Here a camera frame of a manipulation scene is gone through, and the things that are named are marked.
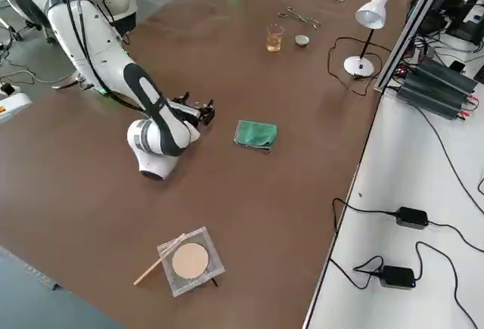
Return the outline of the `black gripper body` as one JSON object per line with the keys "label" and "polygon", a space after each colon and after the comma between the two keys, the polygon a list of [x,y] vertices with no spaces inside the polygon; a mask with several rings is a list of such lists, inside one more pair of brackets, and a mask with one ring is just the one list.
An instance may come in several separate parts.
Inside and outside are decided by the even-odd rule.
{"label": "black gripper body", "polygon": [[167,102],[170,110],[179,120],[186,121],[192,126],[199,125],[201,114],[197,108],[192,107],[179,99],[168,99]]}

